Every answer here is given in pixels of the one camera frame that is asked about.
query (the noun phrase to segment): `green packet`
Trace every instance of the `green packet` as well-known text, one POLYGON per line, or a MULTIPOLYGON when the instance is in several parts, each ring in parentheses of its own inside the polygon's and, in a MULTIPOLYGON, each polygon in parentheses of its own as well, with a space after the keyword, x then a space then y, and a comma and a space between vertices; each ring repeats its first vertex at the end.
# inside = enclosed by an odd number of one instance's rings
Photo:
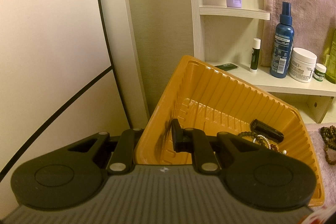
POLYGON ((215 66, 216 68, 219 68, 221 70, 224 70, 224 71, 228 71, 228 70, 232 70, 232 69, 236 69, 238 68, 238 66, 232 64, 232 63, 227 63, 227 64, 223 64, 223 65, 218 65, 218 66, 215 66))

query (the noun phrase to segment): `yellow tray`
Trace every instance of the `yellow tray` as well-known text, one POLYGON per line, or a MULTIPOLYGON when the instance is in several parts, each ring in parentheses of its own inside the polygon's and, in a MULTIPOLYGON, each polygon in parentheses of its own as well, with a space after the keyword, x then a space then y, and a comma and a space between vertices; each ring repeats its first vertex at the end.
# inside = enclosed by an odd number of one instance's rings
POLYGON ((135 162, 149 165, 190 164, 191 155, 173 149, 170 123, 238 134, 258 119, 285 136, 278 147, 309 165, 317 185, 310 206, 322 205, 324 188, 310 137, 298 110, 277 97, 191 56, 182 57, 135 149, 135 162))

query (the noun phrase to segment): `white lid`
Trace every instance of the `white lid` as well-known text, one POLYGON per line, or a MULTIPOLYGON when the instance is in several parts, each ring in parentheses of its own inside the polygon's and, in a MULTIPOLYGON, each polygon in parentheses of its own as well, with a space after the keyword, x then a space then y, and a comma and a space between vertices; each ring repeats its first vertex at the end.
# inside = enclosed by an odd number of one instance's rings
POLYGON ((296 59, 308 64, 315 64, 317 60, 317 56, 314 53, 304 48, 293 48, 292 55, 296 59))
POLYGON ((226 6, 241 8, 242 7, 242 0, 226 0, 226 6))
POLYGON ((327 71, 327 68, 326 68, 324 65, 320 64, 320 63, 316 63, 315 68, 316 68, 319 72, 322 72, 322 73, 325 73, 325 72, 327 71))
POLYGON ((259 49, 260 48, 260 39, 259 38, 253 38, 253 45, 252 48, 259 49))

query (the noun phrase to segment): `yellow-green bottle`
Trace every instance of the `yellow-green bottle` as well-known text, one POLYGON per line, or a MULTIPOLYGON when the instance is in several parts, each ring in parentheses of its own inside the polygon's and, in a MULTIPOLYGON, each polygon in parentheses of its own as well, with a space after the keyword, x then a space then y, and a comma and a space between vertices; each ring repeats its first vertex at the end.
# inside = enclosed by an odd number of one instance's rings
POLYGON ((336 31, 334 33, 333 42, 331 44, 330 57, 327 64, 325 78, 329 82, 336 84, 336 31))

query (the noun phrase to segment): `gray ribbed surface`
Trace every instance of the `gray ribbed surface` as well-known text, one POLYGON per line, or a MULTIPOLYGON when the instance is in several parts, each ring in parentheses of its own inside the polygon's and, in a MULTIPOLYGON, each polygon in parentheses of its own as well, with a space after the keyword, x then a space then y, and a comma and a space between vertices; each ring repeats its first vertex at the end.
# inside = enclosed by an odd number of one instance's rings
POLYGON ((4 223, 294 224, 311 212, 255 210, 232 198, 215 176, 198 174, 191 165, 167 168, 137 165, 128 175, 111 176, 98 195, 80 206, 56 212, 19 206, 4 223))

